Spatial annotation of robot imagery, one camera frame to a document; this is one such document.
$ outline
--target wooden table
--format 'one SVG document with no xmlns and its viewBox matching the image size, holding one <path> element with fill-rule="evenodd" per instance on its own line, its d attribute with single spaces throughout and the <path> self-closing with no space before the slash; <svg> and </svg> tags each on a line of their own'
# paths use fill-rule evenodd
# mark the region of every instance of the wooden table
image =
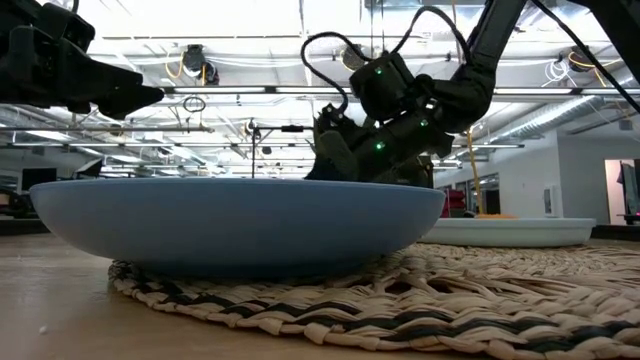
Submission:
<svg viewBox="0 0 640 360">
<path fill-rule="evenodd" d="M 623 244 L 606 242 L 608 245 Z M 640 248 L 636 244 L 630 247 Z M 110 260 L 51 235 L 0 238 L 2 359 L 424 359 L 232 330 L 159 313 L 116 293 Z M 429 359 L 460 359 L 430 354 Z"/>
</svg>

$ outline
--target ceiling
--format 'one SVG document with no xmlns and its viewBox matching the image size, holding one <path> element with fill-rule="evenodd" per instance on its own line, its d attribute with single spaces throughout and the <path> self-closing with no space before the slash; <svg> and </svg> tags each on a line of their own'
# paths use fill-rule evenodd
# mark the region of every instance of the ceiling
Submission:
<svg viewBox="0 0 640 360">
<path fill-rule="evenodd" d="M 325 87 L 327 84 L 310 74 L 300 62 L 303 40 L 307 35 L 321 31 L 337 31 L 362 45 L 365 53 L 377 54 L 383 46 L 395 46 L 417 9 L 412 6 L 416 0 L 389 0 L 384 11 L 380 10 L 380 0 L 376 1 L 375 10 L 370 11 L 369 3 L 361 0 L 80 0 L 79 14 L 97 31 L 89 55 L 141 72 L 147 85 L 200 86 L 184 72 L 177 78 L 172 77 L 167 68 L 173 75 L 178 73 L 181 52 L 189 44 L 202 44 L 207 59 L 219 72 L 220 86 Z M 70 7 L 72 1 L 51 2 Z M 442 9 L 453 16 L 450 2 L 440 2 Z M 463 35 L 468 36 L 478 21 L 484 1 L 458 3 L 461 5 L 456 8 L 457 24 Z M 615 48 L 586 9 L 566 1 L 556 3 L 554 12 L 590 46 L 601 62 L 618 59 Z M 503 54 L 497 73 L 498 87 L 574 86 L 568 83 L 569 76 L 575 86 L 599 86 L 594 83 L 592 72 L 563 73 L 562 64 L 551 68 L 558 55 L 568 54 L 574 45 L 553 21 L 533 8 L 527 8 L 519 27 L 522 31 L 512 35 Z M 319 71 L 347 86 L 352 73 L 340 61 L 343 48 L 340 40 L 319 39 L 310 46 L 308 57 Z M 401 51 L 414 74 L 426 73 L 439 79 L 449 78 L 457 69 L 455 52 L 455 41 L 446 24 L 429 14 L 424 14 L 416 23 L 413 36 Z M 612 64 L 609 70 L 620 72 L 624 68 L 620 61 Z M 296 94 L 288 95 L 200 95 L 206 108 L 199 113 L 185 110 L 186 95 L 172 95 L 160 104 L 131 114 L 124 122 L 126 127 L 155 128 L 154 131 L 110 134 L 108 130 L 113 126 L 113 120 L 98 113 L 88 117 L 79 115 L 74 119 L 64 109 L 47 110 L 40 114 L 42 118 L 34 116 L 33 121 L 36 126 L 52 128 L 75 126 L 107 130 L 67 134 L 73 141 L 82 143 L 211 144 L 179 151 L 175 147 L 168 148 L 168 152 L 140 147 L 126 154 L 166 170 L 164 175 L 250 176 L 252 148 L 245 131 L 250 120 L 258 126 L 312 126 L 314 113 L 327 101 L 338 100 L 335 96 L 312 96 L 305 89 L 295 91 Z M 557 101 L 562 100 L 551 96 L 496 98 L 474 128 L 474 137 L 499 131 L 544 104 Z M 357 102 L 350 104 L 347 115 L 356 122 L 365 117 Z M 308 146 L 312 141 L 310 131 L 271 133 L 262 139 L 262 145 L 275 144 L 270 146 L 271 153 L 264 153 L 263 148 L 256 151 L 258 164 L 263 166 L 257 176 L 303 177 L 314 158 Z M 232 143 L 243 146 L 234 148 Z M 93 153 L 96 151 L 108 155 L 116 150 L 95 148 Z M 113 167 L 114 173 L 132 171 L 132 167 L 139 165 L 138 161 L 116 163 L 120 167 Z M 178 165 L 192 166 L 194 170 L 176 169 Z"/>
</svg>

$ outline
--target wicker trivet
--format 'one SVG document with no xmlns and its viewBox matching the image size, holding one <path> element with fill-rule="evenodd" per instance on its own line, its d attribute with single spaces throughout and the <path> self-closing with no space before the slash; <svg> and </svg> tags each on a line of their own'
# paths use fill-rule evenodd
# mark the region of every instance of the wicker trivet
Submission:
<svg viewBox="0 0 640 360">
<path fill-rule="evenodd" d="M 149 307 L 316 344 L 486 352 L 499 359 L 640 358 L 640 252 L 413 245 L 312 285 L 172 278 L 116 261 Z"/>
</svg>

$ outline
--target wall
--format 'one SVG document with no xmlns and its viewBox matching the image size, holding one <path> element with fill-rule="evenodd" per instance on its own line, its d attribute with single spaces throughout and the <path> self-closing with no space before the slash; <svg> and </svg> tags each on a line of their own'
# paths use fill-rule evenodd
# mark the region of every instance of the wall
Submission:
<svg viewBox="0 0 640 360">
<path fill-rule="evenodd" d="M 624 217 L 618 216 L 627 212 L 625 208 L 624 190 L 618 182 L 620 178 L 620 163 L 635 166 L 633 160 L 605 160 L 605 175 L 607 177 L 607 202 L 609 205 L 609 222 L 611 225 L 626 225 Z"/>
<path fill-rule="evenodd" d="M 0 174 L 18 177 L 24 168 L 55 167 L 58 176 L 69 177 L 91 158 L 79 153 L 64 153 L 59 149 L 45 148 L 45 155 L 35 155 L 31 150 L 0 150 Z"/>
<path fill-rule="evenodd" d="M 558 138 L 565 217 L 609 224 L 605 160 L 640 159 L 640 143 L 626 137 Z"/>
<path fill-rule="evenodd" d="M 548 132 L 541 140 L 524 141 L 524 149 L 496 151 L 488 163 L 478 163 L 478 175 L 497 173 L 500 177 L 500 207 L 503 214 L 522 218 L 544 217 L 544 189 L 556 189 L 556 216 L 562 216 L 560 164 L 557 134 Z M 464 169 L 436 174 L 436 187 L 473 178 L 469 164 Z"/>
</svg>

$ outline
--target ceiling pipe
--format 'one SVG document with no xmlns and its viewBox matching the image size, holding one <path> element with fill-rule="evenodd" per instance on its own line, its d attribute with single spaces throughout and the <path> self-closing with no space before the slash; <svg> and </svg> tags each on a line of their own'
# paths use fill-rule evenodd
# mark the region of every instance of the ceiling pipe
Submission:
<svg viewBox="0 0 640 360">
<path fill-rule="evenodd" d="M 60 133 L 79 133 L 84 134 L 86 131 L 84 128 L 67 128 L 60 127 L 59 125 L 69 126 L 70 123 L 65 121 L 62 118 L 59 118 L 55 115 L 49 114 L 46 111 L 32 108 L 30 106 L 22 106 L 22 105 L 0 105 L 0 119 L 6 121 L 10 124 L 10 126 L 0 127 L 0 134 L 2 133 L 20 133 L 20 132 L 34 132 L 34 131 L 49 131 L 49 132 L 60 132 Z M 43 124 L 54 123 L 56 125 L 36 125 L 34 126 L 34 120 L 39 121 Z M 114 129 L 107 127 L 94 128 L 94 132 L 108 132 L 113 131 Z M 97 143 L 106 143 L 105 139 L 91 137 L 93 141 Z M 85 142 L 86 139 L 84 137 L 79 137 L 75 142 L 82 143 Z M 134 152 L 130 149 L 125 150 L 127 153 L 134 154 L 136 156 L 139 155 L 138 152 Z M 111 151 L 106 151 L 105 155 L 110 155 Z"/>
<path fill-rule="evenodd" d="M 240 132 L 240 130 L 238 130 L 238 128 L 236 128 L 233 125 L 233 122 L 231 120 L 229 120 L 228 117 L 226 117 L 222 111 L 220 111 L 220 109 L 218 107 L 212 107 L 210 108 L 213 110 L 213 112 L 215 113 L 215 115 L 222 120 L 222 122 L 226 125 L 226 127 L 231 131 L 231 133 L 233 133 L 238 140 L 240 141 L 245 141 L 246 137 L 242 134 L 242 132 Z"/>
<path fill-rule="evenodd" d="M 620 85 L 628 85 L 635 79 L 628 77 Z M 558 128 L 575 119 L 600 110 L 607 101 L 602 96 L 590 95 L 572 99 L 561 104 L 550 104 L 535 110 L 510 125 L 503 127 L 491 137 L 485 137 L 480 143 L 504 141 L 507 138 L 529 138 Z"/>
<path fill-rule="evenodd" d="M 148 107 L 170 107 L 170 106 L 176 105 L 175 95 L 172 95 L 172 97 L 168 99 L 170 101 L 167 101 L 167 100 L 159 101 L 155 104 L 149 105 Z M 204 103 L 207 106 L 278 106 L 280 104 L 283 104 L 289 101 L 296 101 L 296 100 L 306 100 L 306 99 L 302 96 L 299 98 L 281 96 L 269 101 L 242 101 L 240 96 L 236 101 L 213 101 L 213 100 L 203 99 Z"/>
<path fill-rule="evenodd" d="M 105 132 L 114 131 L 122 133 L 133 132 L 211 132 L 211 129 L 207 128 L 187 128 L 187 127 L 140 127 L 140 128 L 108 128 L 108 127 L 81 127 L 81 128 L 56 128 L 56 127 L 0 127 L 0 133 L 2 132 L 25 132 L 25 131 L 60 131 L 67 133 L 84 133 L 84 132 Z"/>
<path fill-rule="evenodd" d="M 603 120 L 581 126 L 577 129 L 567 131 L 567 135 L 578 135 L 578 134 L 586 133 L 587 131 L 595 130 L 597 128 L 600 128 L 606 125 L 617 123 L 620 120 L 628 119 L 630 116 L 633 116 L 633 115 L 619 114 L 610 119 L 604 118 Z"/>
</svg>

